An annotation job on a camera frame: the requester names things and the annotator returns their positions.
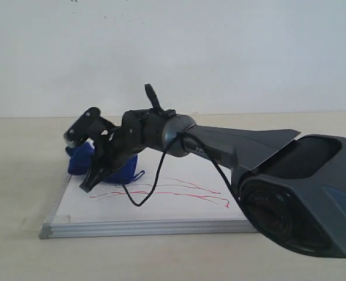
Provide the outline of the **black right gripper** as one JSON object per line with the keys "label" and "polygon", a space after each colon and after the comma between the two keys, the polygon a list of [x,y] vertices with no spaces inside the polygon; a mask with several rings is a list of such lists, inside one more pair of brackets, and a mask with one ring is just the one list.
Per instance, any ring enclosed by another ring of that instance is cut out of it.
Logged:
{"label": "black right gripper", "polygon": [[132,161],[137,147],[130,144],[128,135],[119,126],[109,134],[101,135],[95,143],[95,162],[80,184],[80,189],[89,193],[100,182],[129,183],[132,181]]}

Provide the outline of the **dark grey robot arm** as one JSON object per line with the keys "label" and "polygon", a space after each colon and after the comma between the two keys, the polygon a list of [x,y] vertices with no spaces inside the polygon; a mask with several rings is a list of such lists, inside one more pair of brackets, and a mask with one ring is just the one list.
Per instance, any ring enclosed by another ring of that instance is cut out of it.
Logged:
{"label": "dark grey robot arm", "polygon": [[67,143],[94,142],[81,184],[91,191],[145,148],[195,154],[217,170],[249,222],[281,247],[302,255],[346,259],[346,138],[300,136],[292,129],[249,131],[197,125],[174,110],[127,111],[116,126],[97,108],[68,130]]}

